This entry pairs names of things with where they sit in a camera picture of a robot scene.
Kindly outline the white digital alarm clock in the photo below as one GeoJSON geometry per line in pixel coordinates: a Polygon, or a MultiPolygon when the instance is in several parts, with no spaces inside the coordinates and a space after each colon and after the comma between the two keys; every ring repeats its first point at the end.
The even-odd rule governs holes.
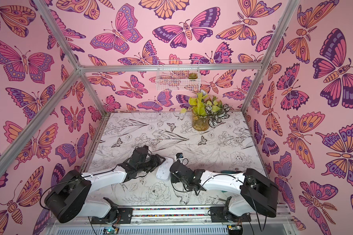
{"type": "Polygon", "coordinates": [[[157,168],[156,178],[161,181],[169,181],[171,177],[170,167],[173,163],[172,158],[165,158],[165,161],[157,168]]]}

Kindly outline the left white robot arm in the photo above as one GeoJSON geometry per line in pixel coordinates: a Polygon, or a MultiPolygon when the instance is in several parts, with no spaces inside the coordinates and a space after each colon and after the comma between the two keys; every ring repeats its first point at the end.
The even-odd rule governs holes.
{"type": "Polygon", "coordinates": [[[91,193],[137,179],[139,173],[153,172],[165,161],[166,158],[152,154],[148,146],[143,146],[136,147],[128,159],[111,169],[84,173],[71,170],[51,187],[44,199],[45,207],[60,223],[67,223],[76,217],[95,218],[103,223],[117,222],[118,205],[108,197],[95,200],[91,198],[91,193]]]}

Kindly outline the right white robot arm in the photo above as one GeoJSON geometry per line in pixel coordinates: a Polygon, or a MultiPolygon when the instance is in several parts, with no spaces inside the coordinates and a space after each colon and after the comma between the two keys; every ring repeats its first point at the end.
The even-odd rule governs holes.
{"type": "Polygon", "coordinates": [[[182,183],[196,196],[201,192],[233,193],[225,200],[224,213],[233,220],[248,212],[274,218],[277,215],[278,186],[255,169],[245,172],[216,173],[204,169],[191,170],[181,162],[170,167],[172,183],[182,183]]]}

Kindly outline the green rubber glove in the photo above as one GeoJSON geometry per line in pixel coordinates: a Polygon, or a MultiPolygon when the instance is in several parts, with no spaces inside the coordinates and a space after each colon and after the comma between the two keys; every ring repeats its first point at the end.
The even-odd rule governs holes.
{"type": "Polygon", "coordinates": [[[238,173],[242,173],[242,171],[240,171],[240,170],[238,170],[238,171],[222,170],[221,173],[222,173],[222,174],[238,174],[238,173]]]}

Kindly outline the glass vase with plants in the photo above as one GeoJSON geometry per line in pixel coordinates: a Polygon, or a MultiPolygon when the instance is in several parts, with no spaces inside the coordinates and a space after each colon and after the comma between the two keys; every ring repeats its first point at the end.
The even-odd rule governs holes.
{"type": "Polygon", "coordinates": [[[228,119],[231,107],[222,103],[216,96],[209,96],[204,90],[195,97],[177,95],[177,101],[182,108],[181,113],[192,112],[192,127],[197,131],[216,128],[223,120],[228,119]]]}

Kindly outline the small succulent in basket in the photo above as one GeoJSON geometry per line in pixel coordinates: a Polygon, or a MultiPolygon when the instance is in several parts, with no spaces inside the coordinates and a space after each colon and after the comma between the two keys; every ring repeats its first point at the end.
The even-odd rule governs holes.
{"type": "Polygon", "coordinates": [[[198,74],[197,73],[190,73],[189,75],[188,75],[188,79],[190,79],[190,80],[195,80],[195,79],[198,79],[198,74]]]}

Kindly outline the front mounting rail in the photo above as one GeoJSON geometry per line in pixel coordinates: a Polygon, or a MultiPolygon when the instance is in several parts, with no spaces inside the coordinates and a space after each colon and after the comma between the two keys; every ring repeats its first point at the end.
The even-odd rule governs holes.
{"type": "Polygon", "coordinates": [[[286,206],[269,218],[249,212],[238,222],[221,217],[222,206],[130,206],[119,208],[119,222],[104,224],[78,217],[61,224],[54,218],[44,235],[298,235],[286,206]]]}

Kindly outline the aluminium frame structure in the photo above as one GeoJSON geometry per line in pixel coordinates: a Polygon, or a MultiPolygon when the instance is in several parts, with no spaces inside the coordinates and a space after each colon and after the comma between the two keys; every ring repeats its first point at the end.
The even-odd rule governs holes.
{"type": "MultiPolygon", "coordinates": [[[[74,84],[77,79],[81,79],[84,82],[86,90],[89,92],[91,99],[94,101],[95,105],[99,108],[102,114],[105,114],[105,110],[102,104],[98,100],[98,95],[95,93],[90,85],[90,82],[86,78],[86,73],[88,72],[104,72],[104,71],[156,71],[158,70],[157,65],[139,65],[139,66],[119,66],[119,65],[108,65],[108,66],[82,66],[76,59],[72,50],[70,49],[67,41],[62,35],[61,30],[58,28],[56,21],[54,20],[49,8],[46,6],[44,1],[34,2],[38,8],[39,14],[45,19],[46,23],[50,27],[52,33],[56,37],[57,42],[66,54],[68,61],[73,67],[73,72],[67,78],[65,82],[56,90],[56,93],[50,98],[46,103],[44,108],[35,116],[35,118],[30,122],[20,136],[12,143],[0,157],[0,178],[7,171],[9,166],[15,160],[17,155],[20,153],[22,148],[25,146],[27,141],[35,134],[35,132],[41,127],[41,125],[49,117],[51,111],[56,107],[56,105],[62,100],[69,88],[74,84]]],[[[265,71],[266,65],[269,64],[273,52],[278,45],[283,33],[288,27],[294,11],[298,8],[299,1],[288,1],[284,12],[282,13],[280,19],[278,20],[277,30],[272,38],[268,50],[261,63],[231,63],[231,64],[182,64],[182,65],[163,65],[162,68],[167,70],[187,70],[192,68],[199,68],[204,70],[226,70],[226,69],[255,69],[259,73],[265,71]]]]}

